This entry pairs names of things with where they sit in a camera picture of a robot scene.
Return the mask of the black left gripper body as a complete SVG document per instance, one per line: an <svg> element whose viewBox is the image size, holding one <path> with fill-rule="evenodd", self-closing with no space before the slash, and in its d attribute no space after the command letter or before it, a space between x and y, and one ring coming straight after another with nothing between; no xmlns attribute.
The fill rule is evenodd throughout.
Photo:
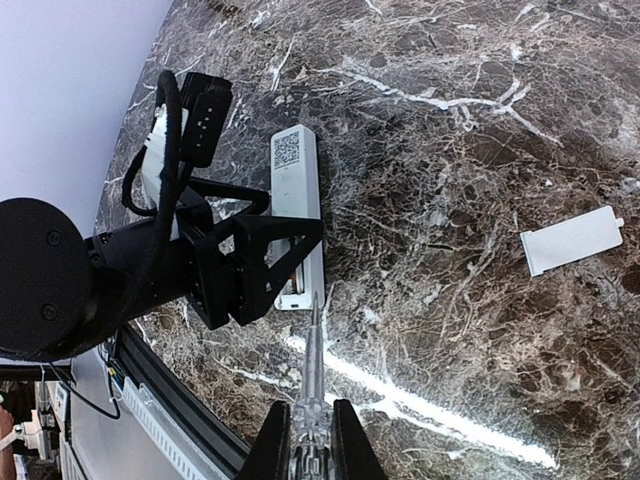
<svg viewBox="0 0 640 480"><path fill-rule="evenodd" d="M205 325L215 330L235 320L231 304L239 298L239 288L233 235L188 235L187 192L180 197L177 226L178 238L172 242L177 289Z"/></svg>

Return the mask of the metal tweezers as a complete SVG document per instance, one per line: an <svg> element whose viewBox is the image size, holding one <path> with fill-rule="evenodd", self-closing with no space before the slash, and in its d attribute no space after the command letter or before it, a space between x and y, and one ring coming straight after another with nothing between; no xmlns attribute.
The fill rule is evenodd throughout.
<svg viewBox="0 0 640 480"><path fill-rule="evenodd" d="M322 322L318 295L307 330L300 396L293 407L290 479L330 479L332 411L325 401Z"/></svg>

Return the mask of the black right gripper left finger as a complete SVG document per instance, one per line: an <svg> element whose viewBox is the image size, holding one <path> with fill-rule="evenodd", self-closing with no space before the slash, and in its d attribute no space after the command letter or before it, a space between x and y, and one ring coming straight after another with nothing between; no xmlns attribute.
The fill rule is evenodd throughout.
<svg viewBox="0 0 640 480"><path fill-rule="evenodd" d="M237 480L283 480L288 478L290 459L290 405L272 404Z"/></svg>

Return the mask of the white remote control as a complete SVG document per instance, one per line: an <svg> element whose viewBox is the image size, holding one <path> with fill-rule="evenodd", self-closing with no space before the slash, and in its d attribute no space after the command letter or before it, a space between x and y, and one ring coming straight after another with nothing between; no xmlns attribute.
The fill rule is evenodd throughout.
<svg viewBox="0 0 640 480"><path fill-rule="evenodd" d="M316 135L298 124L271 138L272 214L282 217L321 218ZM296 268L277 296L281 311L310 310L313 300L325 302L323 245L318 244Z"/></svg>

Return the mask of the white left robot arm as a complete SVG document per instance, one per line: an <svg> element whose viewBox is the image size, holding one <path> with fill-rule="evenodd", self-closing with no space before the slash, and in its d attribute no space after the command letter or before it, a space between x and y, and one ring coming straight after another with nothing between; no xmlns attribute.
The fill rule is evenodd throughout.
<svg viewBox="0 0 640 480"><path fill-rule="evenodd" d="M125 323L186 298L210 329L262 318L320 244L318 219L267 214L262 190L192 179L177 235L153 219L83 238L56 207L1 205L1 354L48 363L78 356Z"/></svg>

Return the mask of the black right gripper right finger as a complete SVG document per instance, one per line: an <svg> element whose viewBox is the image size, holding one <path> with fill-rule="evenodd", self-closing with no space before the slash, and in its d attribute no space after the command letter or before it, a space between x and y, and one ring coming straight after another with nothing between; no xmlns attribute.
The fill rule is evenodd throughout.
<svg viewBox="0 0 640 480"><path fill-rule="evenodd" d="M346 399L333 403L331 450L336 479L388 479L351 402Z"/></svg>

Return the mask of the white battery cover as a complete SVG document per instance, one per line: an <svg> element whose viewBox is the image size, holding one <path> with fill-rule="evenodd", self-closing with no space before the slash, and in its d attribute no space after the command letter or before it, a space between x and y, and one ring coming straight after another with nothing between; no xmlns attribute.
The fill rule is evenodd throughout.
<svg viewBox="0 0 640 480"><path fill-rule="evenodd" d="M573 217L551 226L520 234L529 273L544 274L623 243L623 218L611 206Z"/></svg>

